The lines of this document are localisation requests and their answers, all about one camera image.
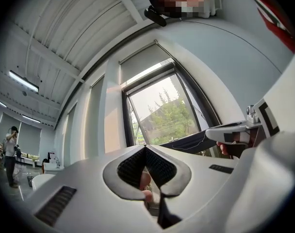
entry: shoe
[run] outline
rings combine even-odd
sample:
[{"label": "shoe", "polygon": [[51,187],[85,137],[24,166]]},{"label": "shoe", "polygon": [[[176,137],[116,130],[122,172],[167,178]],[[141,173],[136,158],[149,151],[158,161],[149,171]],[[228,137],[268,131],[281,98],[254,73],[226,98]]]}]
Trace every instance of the shoe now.
[{"label": "shoe", "polygon": [[11,188],[18,188],[18,185],[17,184],[12,184],[10,185]]}]

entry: white shirt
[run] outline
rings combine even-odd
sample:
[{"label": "white shirt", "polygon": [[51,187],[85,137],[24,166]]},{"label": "white shirt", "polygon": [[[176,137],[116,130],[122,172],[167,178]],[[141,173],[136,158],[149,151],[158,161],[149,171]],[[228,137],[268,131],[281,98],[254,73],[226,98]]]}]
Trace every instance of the white shirt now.
[{"label": "white shirt", "polygon": [[12,137],[9,141],[6,141],[6,153],[5,156],[14,156],[15,150],[14,146],[16,145],[16,137]]}]

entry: red object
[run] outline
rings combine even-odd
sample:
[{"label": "red object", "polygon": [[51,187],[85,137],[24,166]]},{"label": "red object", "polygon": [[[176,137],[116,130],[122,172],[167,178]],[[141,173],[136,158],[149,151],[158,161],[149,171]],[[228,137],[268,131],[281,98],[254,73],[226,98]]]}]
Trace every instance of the red object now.
[{"label": "red object", "polygon": [[[272,0],[261,0],[261,1],[276,15],[276,17],[287,28],[287,30],[290,31],[291,26],[289,21],[276,8],[276,6],[274,5],[275,2]],[[263,18],[267,28],[271,32],[273,32],[292,52],[295,52],[295,38],[293,36],[294,34],[291,34],[287,32],[286,30],[279,28],[277,25],[267,20],[260,11],[259,13],[261,17]]]}]

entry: dark pants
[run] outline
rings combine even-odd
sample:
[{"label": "dark pants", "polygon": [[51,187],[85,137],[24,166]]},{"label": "dark pants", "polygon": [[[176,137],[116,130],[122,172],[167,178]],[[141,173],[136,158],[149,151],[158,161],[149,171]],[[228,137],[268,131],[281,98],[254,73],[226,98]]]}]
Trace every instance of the dark pants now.
[{"label": "dark pants", "polygon": [[5,167],[6,167],[6,176],[9,185],[14,184],[13,173],[15,168],[15,157],[6,156],[5,157]]}]

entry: open window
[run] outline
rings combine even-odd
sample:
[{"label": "open window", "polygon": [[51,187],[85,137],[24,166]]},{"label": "open window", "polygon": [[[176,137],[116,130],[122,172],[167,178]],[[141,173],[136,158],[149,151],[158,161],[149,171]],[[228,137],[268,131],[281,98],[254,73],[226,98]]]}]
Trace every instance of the open window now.
[{"label": "open window", "polygon": [[137,74],[122,89],[127,146],[161,145],[221,157],[205,130],[220,121],[189,73],[172,58]]}]

